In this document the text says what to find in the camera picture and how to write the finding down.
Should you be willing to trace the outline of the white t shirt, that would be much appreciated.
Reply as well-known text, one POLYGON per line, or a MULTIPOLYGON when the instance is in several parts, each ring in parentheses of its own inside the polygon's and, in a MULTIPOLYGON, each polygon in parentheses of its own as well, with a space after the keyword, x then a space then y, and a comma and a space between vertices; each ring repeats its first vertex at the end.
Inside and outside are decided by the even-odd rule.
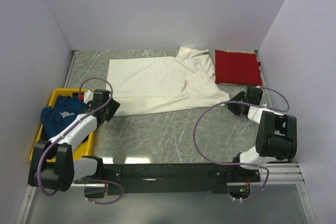
POLYGON ((116 116, 205 108, 230 99, 215 83, 208 50, 181 47, 175 57, 111 59, 107 80, 121 104, 116 116))

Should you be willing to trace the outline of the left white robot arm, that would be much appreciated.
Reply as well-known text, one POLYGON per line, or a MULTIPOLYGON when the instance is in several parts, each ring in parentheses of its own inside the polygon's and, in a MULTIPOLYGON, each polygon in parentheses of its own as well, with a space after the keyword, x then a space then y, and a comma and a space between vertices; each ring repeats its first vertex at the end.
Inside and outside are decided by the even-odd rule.
POLYGON ((104 89, 57 89, 41 112, 42 126, 30 155, 28 183, 47 194, 67 191, 79 179, 101 179, 101 158, 89 156, 94 131, 109 122, 120 103, 104 89))

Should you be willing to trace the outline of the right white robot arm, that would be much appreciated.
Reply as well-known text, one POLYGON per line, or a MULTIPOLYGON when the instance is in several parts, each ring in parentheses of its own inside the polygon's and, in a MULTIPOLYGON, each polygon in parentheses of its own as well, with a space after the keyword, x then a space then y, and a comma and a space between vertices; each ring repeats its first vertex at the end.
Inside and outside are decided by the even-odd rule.
POLYGON ((238 153, 233 163, 243 169, 257 169, 272 162, 290 162, 297 153, 297 118, 261 105, 263 90, 247 87, 229 100, 227 108, 258 124, 255 145, 238 153))

